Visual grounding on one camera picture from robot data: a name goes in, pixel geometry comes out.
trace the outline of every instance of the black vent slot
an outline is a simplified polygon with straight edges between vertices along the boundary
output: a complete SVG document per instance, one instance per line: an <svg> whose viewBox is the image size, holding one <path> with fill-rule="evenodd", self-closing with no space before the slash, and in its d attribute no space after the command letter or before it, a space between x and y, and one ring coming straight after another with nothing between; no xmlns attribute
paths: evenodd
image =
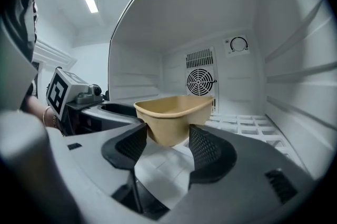
<svg viewBox="0 0 337 224"><path fill-rule="evenodd" d="M210 48L186 55L186 68L195 68L213 64L213 52Z"/></svg>
<svg viewBox="0 0 337 224"><path fill-rule="evenodd" d="M130 135L116 144L116 150L137 162L146 146L146 135Z"/></svg>
<svg viewBox="0 0 337 224"><path fill-rule="evenodd" d="M265 176L282 204L285 204L297 194L297 190L280 169L269 171Z"/></svg>
<svg viewBox="0 0 337 224"><path fill-rule="evenodd" d="M217 182L228 174L236 163L236 151L231 143L197 125L190 125L189 148L195 167L190 173L190 186Z"/></svg>
<svg viewBox="0 0 337 224"><path fill-rule="evenodd" d="M81 147L82 145L80 145L79 143L74 143L74 144L71 144L71 145L68 145L68 148L69 150L73 150L75 148L78 148L78 147Z"/></svg>
<svg viewBox="0 0 337 224"><path fill-rule="evenodd" d="M116 113L116 114L124 115L124 116L137 117L136 108L134 108L131 105L105 104L105 105L102 105L102 109L109 111L109 112Z"/></svg>

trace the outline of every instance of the fan grille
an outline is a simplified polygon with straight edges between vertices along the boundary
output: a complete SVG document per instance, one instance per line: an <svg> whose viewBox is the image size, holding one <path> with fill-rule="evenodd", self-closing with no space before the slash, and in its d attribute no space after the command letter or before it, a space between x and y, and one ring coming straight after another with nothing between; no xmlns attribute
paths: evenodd
<svg viewBox="0 0 337 224"><path fill-rule="evenodd" d="M187 69L211 64L213 64L213 53L209 48L186 55Z"/></svg>
<svg viewBox="0 0 337 224"><path fill-rule="evenodd" d="M213 86L213 77L205 69L191 71L187 78L187 87L191 93L203 96L209 93Z"/></svg>

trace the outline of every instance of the wrist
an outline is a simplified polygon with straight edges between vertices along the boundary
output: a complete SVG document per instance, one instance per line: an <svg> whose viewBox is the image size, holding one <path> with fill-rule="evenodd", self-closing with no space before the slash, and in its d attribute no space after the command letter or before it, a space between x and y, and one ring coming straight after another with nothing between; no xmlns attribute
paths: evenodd
<svg viewBox="0 0 337 224"><path fill-rule="evenodd" d="M44 122L45 122L46 127L53 127L53 128L55 127L54 126L54 112L51 108L47 110L45 114Z"/></svg>

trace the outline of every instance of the white refrigerator wall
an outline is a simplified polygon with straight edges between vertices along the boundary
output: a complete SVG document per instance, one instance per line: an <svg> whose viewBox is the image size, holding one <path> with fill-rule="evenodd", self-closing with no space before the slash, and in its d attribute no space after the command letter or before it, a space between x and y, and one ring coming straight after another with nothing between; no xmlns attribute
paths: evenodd
<svg viewBox="0 0 337 224"><path fill-rule="evenodd" d="M227 58L223 39L245 34L250 54ZM219 87L219 113L230 115L263 114L263 82L260 52L251 30L233 30L185 44L163 56L164 95L186 95L185 55L206 48L214 48Z"/></svg>
<svg viewBox="0 0 337 224"><path fill-rule="evenodd" d="M107 91L107 69L109 43L84 45L71 49L71 55L77 59L71 72L89 84L97 84L102 94Z"/></svg>
<svg viewBox="0 0 337 224"><path fill-rule="evenodd" d="M110 101L132 105L139 100L159 97L159 53L118 43L112 43L110 50Z"/></svg>
<svg viewBox="0 0 337 224"><path fill-rule="evenodd" d="M325 0L260 0L254 30L264 58L266 114L313 178L337 136L337 34Z"/></svg>

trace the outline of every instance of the white wall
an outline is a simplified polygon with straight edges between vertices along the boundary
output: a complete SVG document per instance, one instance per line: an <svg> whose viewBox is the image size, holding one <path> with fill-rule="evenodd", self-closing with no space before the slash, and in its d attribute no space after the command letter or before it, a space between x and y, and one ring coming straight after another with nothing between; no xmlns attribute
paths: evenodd
<svg viewBox="0 0 337 224"><path fill-rule="evenodd" d="M55 50L54 47L36 42L33 54L33 61L39 63L37 91L38 98L45 104L46 87L51 81L54 70L57 66L61 66L64 70L69 70L76 59L69 54Z"/></svg>
<svg viewBox="0 0 337 224"><path fill-rule="evenodd" d="M109 43L84 45L71 49L71 55L77 59L71 72L89 84L97 84L102 93L107 91L107 68Z"/></svg>
<svg viewBox="0 0 337 224"><path fill-rule="evenodd" d="M110 100L133 104L158 98L160 54L141 47L113 43L110 51Z"/></svg>
<svg viewBox="0 0 337 224"><path fill-rule="evenodd" d="M81 30L74 41L73 47L109 43L115 29L115 25L96 26Z"/></svg>
<svg viewBox="0 0 337 224"><path fill-rule="evenodd" d="M73 46L76 30L57 9L54 0L36 0L38 21L37 38L64 52Z"/></svg>
<svg viewBox="0 0 337 224"><path fill-rule="evenodd" d="M57 9L54 0L36 0L36 5L38 9L37 39L61 53L69 54L76 36L76 30L72 24ZM47 58L45 60L45 62L40 62L37 85L38 98L43 104L46 104L46 87L57 67L54 61L48 62Z"/></svg>
<svg viewBox="0 0 337 224"><path fill-rule="evenodd" d="M261 0L254 29L264 56L266 114L313 178L337 141L337 33L326 0Z"/></svg>
<svg viewBox="0 0 337 224"><path fill-rule="evenodd" d="M249 55L226 58L222 40L245 34L250 47ZM213 47L219 87L219 113L236 115L262 114L263 80L260 72L259 50L253 32L248 29L215 34L188 43L163 56L163 91L167 94L186 95L185 55Z"/></svg>

